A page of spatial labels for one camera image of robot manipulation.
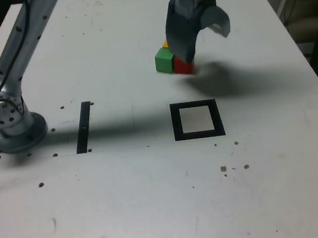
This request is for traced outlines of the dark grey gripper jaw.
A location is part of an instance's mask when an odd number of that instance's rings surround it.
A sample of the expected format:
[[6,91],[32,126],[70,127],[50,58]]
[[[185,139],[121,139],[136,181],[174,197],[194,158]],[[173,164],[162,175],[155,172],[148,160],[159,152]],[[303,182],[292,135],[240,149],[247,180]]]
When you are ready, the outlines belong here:
[[180,60],[191,63],[195,56],[198,33],[210,25],[209,10],[216,0],[170,0],[165,37],[170,51]]

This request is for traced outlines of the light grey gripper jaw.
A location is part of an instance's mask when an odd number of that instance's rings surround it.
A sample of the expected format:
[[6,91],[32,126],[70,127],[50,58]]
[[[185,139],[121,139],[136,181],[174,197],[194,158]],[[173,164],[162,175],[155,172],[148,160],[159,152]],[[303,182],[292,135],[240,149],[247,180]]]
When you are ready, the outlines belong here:
[[209,28],[224,38],[227,38],[231,31],[229,16],[218,6],[207,7],[201,15],[200,24],[201,29]]

